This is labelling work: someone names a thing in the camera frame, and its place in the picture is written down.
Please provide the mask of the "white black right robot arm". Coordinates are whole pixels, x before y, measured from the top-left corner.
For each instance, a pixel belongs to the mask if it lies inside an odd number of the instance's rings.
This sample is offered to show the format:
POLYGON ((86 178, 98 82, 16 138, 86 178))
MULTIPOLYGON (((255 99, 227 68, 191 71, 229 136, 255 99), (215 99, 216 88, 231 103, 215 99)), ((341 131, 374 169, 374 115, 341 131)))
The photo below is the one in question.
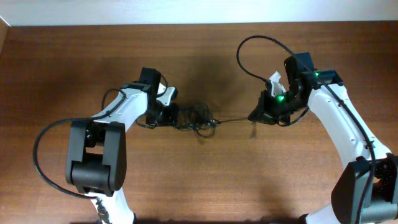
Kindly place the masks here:
POLYGON ((255 123, 294 123, 291 115, 311 111, 335 145, 343 173, 331 202, 304 214, 299 223, 382 223, 397 219, 397 156, 368 128, 334 70, 317 70, 308 52, 284 61, 289 89, 273 74, 248 119, 255 123))

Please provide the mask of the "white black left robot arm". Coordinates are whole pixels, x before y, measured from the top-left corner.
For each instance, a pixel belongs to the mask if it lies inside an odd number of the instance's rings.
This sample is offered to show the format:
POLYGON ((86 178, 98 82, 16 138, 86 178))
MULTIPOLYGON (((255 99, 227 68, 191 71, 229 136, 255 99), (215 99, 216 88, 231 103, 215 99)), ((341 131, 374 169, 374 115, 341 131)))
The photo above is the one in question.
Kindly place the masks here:
POLYGON ((154 68, 142 68, 137 81, 118 89, 118 96, 88 121, 71 124, 66 181, 87 196, 100 223, 135 223, 123 192, 127 172, 126 133, 142 115, 151 128, 173 126, 177 89, 161 84, 154 68))

